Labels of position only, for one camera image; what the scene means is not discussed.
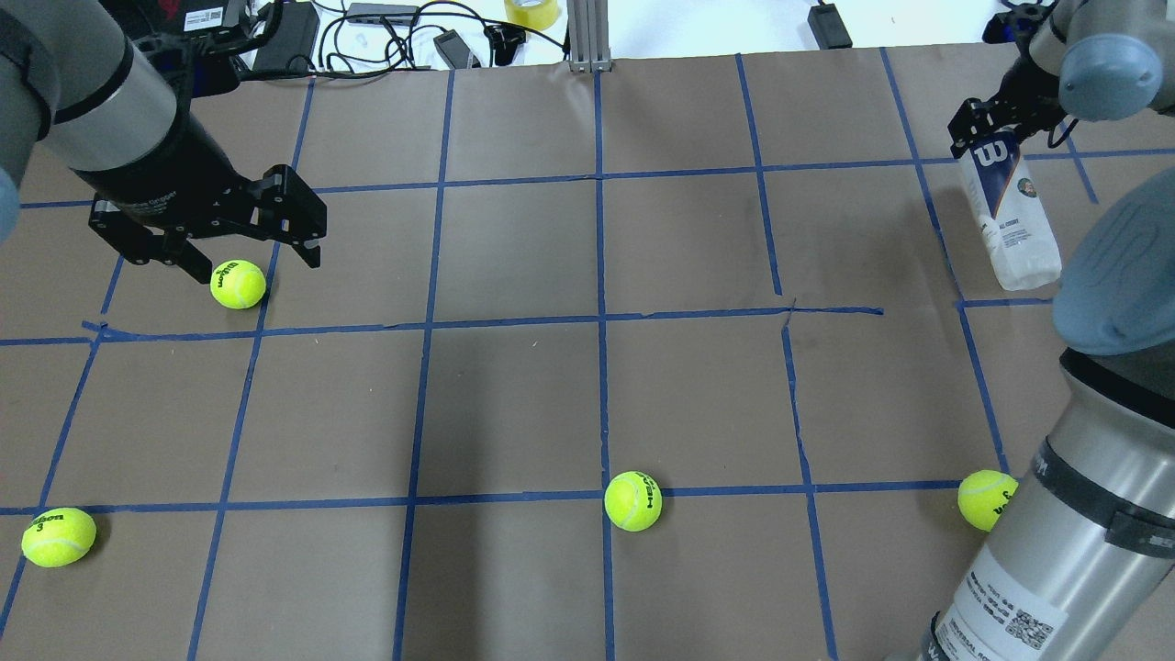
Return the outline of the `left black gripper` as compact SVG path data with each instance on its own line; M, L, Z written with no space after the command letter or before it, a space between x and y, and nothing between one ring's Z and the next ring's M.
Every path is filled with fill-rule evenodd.
M248 178L212 139L164 139L135 162L90 169L87 183L90 230L130 263L160 261L206 286L214 267L192 241L240 234L288 244L320 267L328 207L289 164Z

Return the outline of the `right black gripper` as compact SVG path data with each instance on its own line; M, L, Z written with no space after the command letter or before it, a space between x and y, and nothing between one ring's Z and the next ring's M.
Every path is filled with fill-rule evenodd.
M1055 130L1069 116L1060 104L1060 79L1042 70L1028 56L1019 56L1002 77L1002 86L991 99L965 99L948 122L951 155L962 156L982 139L1009 129L1018 143L1039 131L1048 133L1048 148L1056 148L1069 139L1079 124L1077 119L1063 126L1058 137Z

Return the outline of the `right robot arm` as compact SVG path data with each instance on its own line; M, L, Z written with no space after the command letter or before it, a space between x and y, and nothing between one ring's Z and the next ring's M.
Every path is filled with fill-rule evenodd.
M1019 146L1065 117L1171 116L1171 2L1058 1L994 16L1016 62L952 117L976 220L1030 196ZM898 660L1095 660L1171 569L1171 169L1104 213L1066 264L1045 215L985 242L1002 286L1058 281L1069 405L1038 448L947 608Z

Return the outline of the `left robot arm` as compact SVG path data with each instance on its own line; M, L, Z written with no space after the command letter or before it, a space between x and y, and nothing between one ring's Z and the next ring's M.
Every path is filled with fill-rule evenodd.
M5 1L4 237L38 142L95 193L88 225L130 263L214 279L197 240L289 244L318 268L328 209L289 164L240 175L190 110L190 70L169 77L96 1Z

